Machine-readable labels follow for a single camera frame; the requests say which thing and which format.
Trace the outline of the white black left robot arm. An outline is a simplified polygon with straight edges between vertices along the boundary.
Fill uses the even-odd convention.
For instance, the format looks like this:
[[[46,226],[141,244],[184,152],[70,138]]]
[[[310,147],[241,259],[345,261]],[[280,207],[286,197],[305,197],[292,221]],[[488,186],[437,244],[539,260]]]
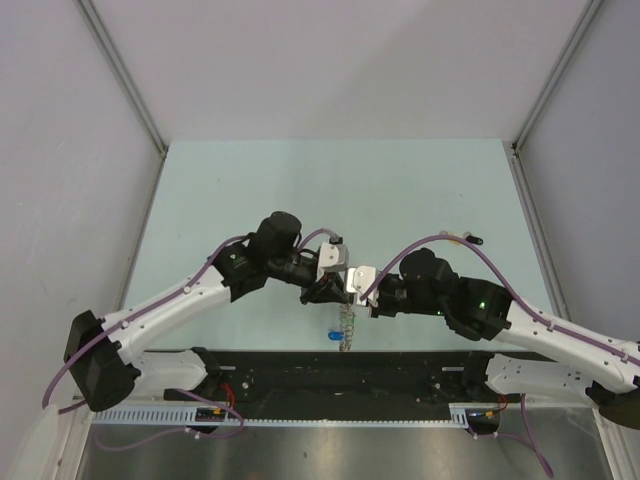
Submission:
[[[191,348],[163,356],[148,347],[204,311],[231,304],[270,279],[300,290],[302,304],[346,304],[348,249],[337,233],[303,237],[293,215],[277,211],[254,232],[229,238],[192,275],[167,291],[103,317],[87,310],[71,322],[63,370],[93,412],[108,410],[135,391],[187,390],[214,397],[221,376],[211,356]]]

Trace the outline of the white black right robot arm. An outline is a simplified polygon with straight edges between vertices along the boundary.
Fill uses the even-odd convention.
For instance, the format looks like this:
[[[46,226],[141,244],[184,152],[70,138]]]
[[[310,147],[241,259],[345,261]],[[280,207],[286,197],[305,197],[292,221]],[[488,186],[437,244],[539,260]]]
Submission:
[[[542,363],[508,373],[508,359],[463,373],[461,388],[473,401],[494,392],[569,395],[595,406],[605,419],[639,427],[639,345],[580,327],[523,300],[506,280],[460,276],[431,250],[403,252],[399,271],[359,267],[352,284],[371,316],[436,315],[471,340],[496,340],[544,356]]]

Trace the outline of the metal band with key rings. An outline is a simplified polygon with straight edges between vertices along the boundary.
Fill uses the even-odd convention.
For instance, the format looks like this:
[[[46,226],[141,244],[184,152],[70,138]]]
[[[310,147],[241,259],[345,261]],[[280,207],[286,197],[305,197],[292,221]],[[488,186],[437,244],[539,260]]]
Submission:
[[[355,331],[355,312],[350,304],[342,304],[339,309],[339,351],[347,352],[351,350]]]

